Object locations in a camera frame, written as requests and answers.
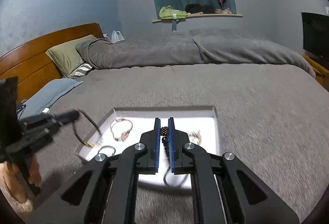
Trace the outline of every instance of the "white tray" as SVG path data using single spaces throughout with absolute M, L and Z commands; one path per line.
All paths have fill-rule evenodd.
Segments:
M 116 142 L 110 131 L 110 124 L 116 117 L 125 117 L 133 122 L 133 128 L 124 142 Z M 161 127 L 168 126 L 168 118 L 173 117 L 175 129 L 190 133 L 200 130 L 202 142 L 200 144 L 208 153 L 221 155 L 223 150 L 220 147 L 218 136 L 217 118 L 215 108 L 212 106 L 193 106 L 193 107 L 169 107 L 169 108 L 114 108 L 99 123 L 100 130 L 103 133 L 103 142 L 101 146 L 111 145 L 115 147 L 116 154 L 122 153 L 127 147 L 139 142 L 142 133 L 153 130 L 154 120 L 159 117 Z M 122 132 L 128 130 L 131 124 L 127 121 L 119 122 L 113 127 L 114 134 L 119 136 Z M 91 132 L 87 136 L 89 143 L 95 142 L 98 138 L 97 132 Z M 90 161 L 97 155 L 99 148 L 88 148 L 80 145 L 76 149 L 79 157 Z M 113 150 L 103 149 L 101 153 L 108 156 L 113 154 Z M 165 187 L 163 176 L 168 169 L 169 163 L 164 151 L 162 142 L 160 143 L 159 170 L 155 175 L 139 175 L 139 183 L 152 187 Z M 182 183 L 185 175 L 174 175 L 168 173 L 167 183 L 173 188 L 191 189 L 190 175 Z

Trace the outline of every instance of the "green pillow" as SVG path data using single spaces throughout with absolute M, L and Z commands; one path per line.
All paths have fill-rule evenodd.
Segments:
M 75 49 L 76 45 L 85 41 L 95 40 L 97 40 L 97 38 L 90 34 L 79 39 L 53 46 L 46 51 L 46 54 L 56 64 L 65 77 L 73 78 L 76 68 L 84 63 Z

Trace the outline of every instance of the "bed frame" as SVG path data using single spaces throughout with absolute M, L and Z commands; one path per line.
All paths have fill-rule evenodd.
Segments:
M 29 99 L 49 81 L 63 77 L 46 55 L 47 49 L 89 34 L 103 38 L 99 24 L 90 23 L 46 34 L 16 47 L 0 57 L 0 79 L 18 76 L 17 101 Z

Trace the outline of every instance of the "blue pillow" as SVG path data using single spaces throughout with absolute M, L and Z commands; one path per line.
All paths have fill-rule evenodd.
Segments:
M 26 108 L 22 112 L 21 119 L 42 113 L 45 108 L 49 108 L 61 96 L 64 96 L 82 83 L 83 82 L 78 82 L 70 78 L 54 79 L 50 81 L 25 102 Z

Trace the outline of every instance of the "gray blanket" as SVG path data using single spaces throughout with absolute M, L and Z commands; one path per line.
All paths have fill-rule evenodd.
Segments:
M 315 77 L 303 57 L 261 35 L 243 30 L 197 29 L 147 33 L 110 44 L 105 39 L 86 41 L 77 48 L 96 69 L 202 63 L 291 64 Z
M 220 143 L 298 215 L 312 211 L 329 184 L 329 93 L 292 65 L 197 64 L 93 70 L 53 113 L 81 108 L 96 122 L 113 107 L 213 105 Z M 78 133 L 91 130 L 81 118 Z M 63 127 L 37 155 L 46 198 L 82 167 L 79 142 Z M 137 224 L 193 223 L 190 196 L 140 189 Z

